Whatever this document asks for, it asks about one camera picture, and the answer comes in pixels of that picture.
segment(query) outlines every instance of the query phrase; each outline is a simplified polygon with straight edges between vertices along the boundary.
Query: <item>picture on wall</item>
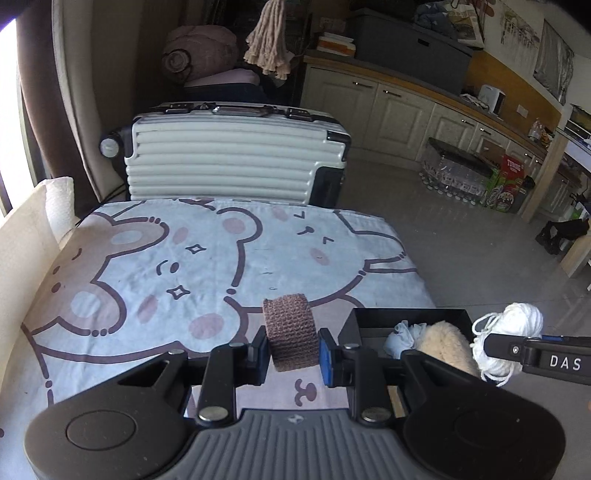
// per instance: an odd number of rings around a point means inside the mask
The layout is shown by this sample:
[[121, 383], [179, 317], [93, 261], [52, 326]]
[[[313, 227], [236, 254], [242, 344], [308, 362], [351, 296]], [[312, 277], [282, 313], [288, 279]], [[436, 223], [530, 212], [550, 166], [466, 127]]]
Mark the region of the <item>picture on wall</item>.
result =
[[524, 78], [534, 73], [540, 38], [530, 25], [511, 8], [499, 1], [501, 12], [501, 54], [504, 62]]

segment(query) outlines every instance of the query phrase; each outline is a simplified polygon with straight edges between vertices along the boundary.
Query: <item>suitcase handle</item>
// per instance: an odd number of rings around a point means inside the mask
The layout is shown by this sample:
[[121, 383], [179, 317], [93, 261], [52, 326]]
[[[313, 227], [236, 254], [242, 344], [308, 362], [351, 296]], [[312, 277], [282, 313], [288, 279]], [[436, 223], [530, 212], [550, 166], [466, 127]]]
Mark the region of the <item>suitcase handle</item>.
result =
[[267, 116], [274, 111], [272, 106], [239, 106], [239, 105], [219, 105], [212, 109], [214, 115], [231, 116]]

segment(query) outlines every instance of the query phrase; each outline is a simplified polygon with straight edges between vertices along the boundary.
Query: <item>white yarn ball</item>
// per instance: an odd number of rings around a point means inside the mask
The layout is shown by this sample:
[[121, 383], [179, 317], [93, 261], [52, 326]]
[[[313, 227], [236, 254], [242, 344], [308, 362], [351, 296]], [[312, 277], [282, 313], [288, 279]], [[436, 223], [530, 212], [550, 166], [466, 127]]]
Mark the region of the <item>white yarn ball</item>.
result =
[[[477, 325], [487, 320], [486, 325], [480, 331]], [[539, 338], [544, 327], [544, 317], [537, 307], [529, 303], [512, 303], [503, 313], [488, 313], [479, 318], [472, 325], [472, 331], [476, 338], [471, 344], [472, 356], [480, 368], [480, 376], [483, 380], [490, 378], [505, 385], [511, 375], [521, 372], [521, 364], [509, 360], [501, 360], [489, 357], [484, 351], [484, 341], [491, 333], [502, 335], [517, 335]]]

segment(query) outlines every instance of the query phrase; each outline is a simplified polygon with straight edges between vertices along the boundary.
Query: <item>gray ribbed grip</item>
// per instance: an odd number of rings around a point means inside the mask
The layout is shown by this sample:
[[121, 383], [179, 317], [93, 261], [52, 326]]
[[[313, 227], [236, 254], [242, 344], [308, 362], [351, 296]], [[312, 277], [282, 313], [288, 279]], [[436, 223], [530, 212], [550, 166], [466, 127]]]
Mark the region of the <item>gray ribbed grip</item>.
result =
[[441, 480], [410, 458], [394, 432], [363, 427], [347, 410], [247, 410], [230, 427], [201, 432], [158, 477], [210, 479]]

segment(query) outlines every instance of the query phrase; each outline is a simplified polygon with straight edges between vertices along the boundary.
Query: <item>bear print bedsheet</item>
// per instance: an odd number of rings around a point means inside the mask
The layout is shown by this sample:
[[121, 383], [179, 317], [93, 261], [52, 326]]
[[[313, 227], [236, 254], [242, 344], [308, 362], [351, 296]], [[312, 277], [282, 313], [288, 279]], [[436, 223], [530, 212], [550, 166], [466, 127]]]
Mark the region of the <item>bear print bedsheet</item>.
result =
[[[262, 302], [308, 298], [336, 338], [353, 307], [430, 308], [382, 219], [213, 199], [113, 203], [76, 229], [39, 288], [0, 392], [0, 478], [34, 480], [22, 449], [41, 410], [172, 348], [252, 340]], [[187, 408], [195, 415], [198, 387]], [[242, 408], [339, 408], [318, 366], [236, 392]]]

